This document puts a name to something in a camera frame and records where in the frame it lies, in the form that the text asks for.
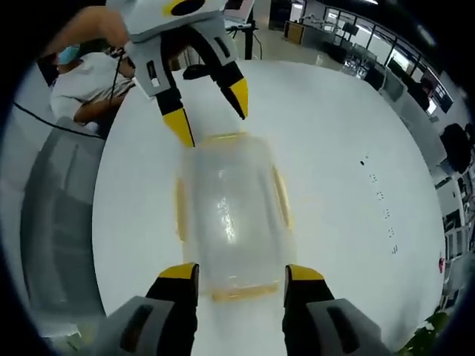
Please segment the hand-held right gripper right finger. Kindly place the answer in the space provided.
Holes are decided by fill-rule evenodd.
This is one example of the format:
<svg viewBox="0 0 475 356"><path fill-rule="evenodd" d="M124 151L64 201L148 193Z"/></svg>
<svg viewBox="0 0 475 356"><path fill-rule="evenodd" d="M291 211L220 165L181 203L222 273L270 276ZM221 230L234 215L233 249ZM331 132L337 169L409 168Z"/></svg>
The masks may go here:
<svg viewBox="0 0 475 356"><path fill-rule="evenodd" d="M322 274L295 264L286 266L284 341L288 355L392 355L376 323L335 298Z"/></svg>

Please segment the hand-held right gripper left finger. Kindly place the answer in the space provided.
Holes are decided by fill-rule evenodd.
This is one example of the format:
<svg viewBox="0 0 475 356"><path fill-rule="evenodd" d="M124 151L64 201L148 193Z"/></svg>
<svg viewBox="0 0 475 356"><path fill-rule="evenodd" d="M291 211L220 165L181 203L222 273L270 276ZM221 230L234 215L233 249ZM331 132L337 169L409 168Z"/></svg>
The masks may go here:
<svg viewBox="0 0 475 356"><path fill-rule="evenodd" d="M99 327L92 355L190 355L197 331L199 265L167 268L144 297L120 306Z"/></svg>

